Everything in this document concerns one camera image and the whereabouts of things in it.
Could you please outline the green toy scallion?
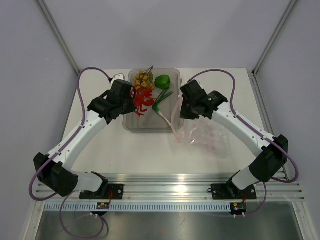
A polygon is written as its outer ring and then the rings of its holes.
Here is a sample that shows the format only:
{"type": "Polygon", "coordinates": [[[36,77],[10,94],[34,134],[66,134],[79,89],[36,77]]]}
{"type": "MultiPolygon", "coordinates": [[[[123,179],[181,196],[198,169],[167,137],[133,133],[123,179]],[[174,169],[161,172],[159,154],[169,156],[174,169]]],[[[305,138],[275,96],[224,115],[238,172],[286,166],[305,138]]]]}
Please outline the green toy scallion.
{"type": "Polygon", "coordinates": [[[173,89],[162,90],[156,88],[152,92],[155,107],[158,111],[151,108],[151,131],[153,133],[170,133],[172,126],[169,125],[173,109],[178,100],[178,93],[173,89]]]}

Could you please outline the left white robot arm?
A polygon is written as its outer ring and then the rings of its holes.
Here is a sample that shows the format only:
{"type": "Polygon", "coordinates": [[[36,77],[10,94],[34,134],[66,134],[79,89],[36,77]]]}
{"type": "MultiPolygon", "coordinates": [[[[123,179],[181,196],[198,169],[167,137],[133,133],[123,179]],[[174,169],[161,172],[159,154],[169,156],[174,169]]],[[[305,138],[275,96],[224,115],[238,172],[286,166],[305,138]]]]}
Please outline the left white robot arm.
{"type": "Polygon", "coordinates": [[[47,154],[34,157],[37,179],[61,197],[81,191],[88,199],[108,199],[107,178],[97,172],[76,172],[72,167],[90,141],[111,121],[136,110],[135,96],[130,82],[115,79],[109,90],[91,101],[80,123],[63,141],[47,154]]]}

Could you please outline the red toy lobster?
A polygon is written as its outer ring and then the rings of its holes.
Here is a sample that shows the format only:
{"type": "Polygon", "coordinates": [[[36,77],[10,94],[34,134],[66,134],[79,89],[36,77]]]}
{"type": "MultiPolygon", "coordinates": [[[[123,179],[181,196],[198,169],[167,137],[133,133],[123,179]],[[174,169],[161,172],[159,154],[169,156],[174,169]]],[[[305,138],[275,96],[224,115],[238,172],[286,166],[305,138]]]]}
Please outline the red toy lobster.
{"type": "Polygon", "coordinates": [[[155,103],[156,99],[153,97],[153,90],[151,88],[134,86],[130,93],[136,107],[134,113],[139,117],[144,116],[144,113],[148,110],[147,108],[155,103]]]}

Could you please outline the yellow toy grape bunch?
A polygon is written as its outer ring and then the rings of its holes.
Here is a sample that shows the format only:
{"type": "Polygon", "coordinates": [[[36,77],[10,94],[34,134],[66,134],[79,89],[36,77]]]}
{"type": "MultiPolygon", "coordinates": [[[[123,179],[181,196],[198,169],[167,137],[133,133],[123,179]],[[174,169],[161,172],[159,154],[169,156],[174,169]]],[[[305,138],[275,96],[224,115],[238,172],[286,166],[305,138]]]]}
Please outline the yellow toy grape bunch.
{"type": "Polygon", "coordinates": [[[136,90],[142,89],[155,89],[154,84],[154,66],[149,67],[148,69],[139,70],[133,78],[133,86],[136,90]]]}

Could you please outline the green toy bell pepper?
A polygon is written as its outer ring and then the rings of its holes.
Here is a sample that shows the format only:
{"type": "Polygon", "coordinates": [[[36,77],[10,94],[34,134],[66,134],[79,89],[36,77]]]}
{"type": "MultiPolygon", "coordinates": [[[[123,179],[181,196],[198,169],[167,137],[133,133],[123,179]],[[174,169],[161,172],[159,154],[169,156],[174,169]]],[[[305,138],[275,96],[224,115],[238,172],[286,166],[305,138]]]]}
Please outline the green toy bell pepper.
{"type": "Polygon", "coordinates": [[[157,88],[167,90],[171,86],[171,79],[169,75],[160,75],[155,78],[154,84],[157,88]]]}

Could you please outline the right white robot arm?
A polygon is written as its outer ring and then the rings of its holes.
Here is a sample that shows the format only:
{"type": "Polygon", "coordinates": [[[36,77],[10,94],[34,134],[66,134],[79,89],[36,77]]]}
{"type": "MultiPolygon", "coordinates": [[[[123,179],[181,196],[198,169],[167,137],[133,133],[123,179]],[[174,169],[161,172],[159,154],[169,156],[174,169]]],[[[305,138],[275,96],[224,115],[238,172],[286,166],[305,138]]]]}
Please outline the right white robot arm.
{"type": "Polygon", "coordinates": [[[267,183],[287,162],[288,140],[258,128],[232,110],[231,103],[218,91],[206,93],[196,80],[181,88],[182,106],[180,118],[195,120],[208,118],[229,130],[242,141],[255,160],[246,168],[235,173],[223,190],[231,199],[239,198],[245,189],[257,183],[267,183]]]}

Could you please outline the clear zip top bag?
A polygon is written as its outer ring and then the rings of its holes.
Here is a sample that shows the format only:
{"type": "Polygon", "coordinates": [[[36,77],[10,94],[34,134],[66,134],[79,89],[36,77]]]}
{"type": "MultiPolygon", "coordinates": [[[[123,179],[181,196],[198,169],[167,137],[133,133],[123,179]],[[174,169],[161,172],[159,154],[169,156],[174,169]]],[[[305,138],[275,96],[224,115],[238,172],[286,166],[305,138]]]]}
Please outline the clear zip top bag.
{"type": "Polygon", "coordinates": [[[227,130],[208,118],[200,117],[195,120],[180,118],[182,103],[183,97],[179,95],[170,119],[176,141],[183,146],[194,146],[225,159],[230,145],[227,130]]]}

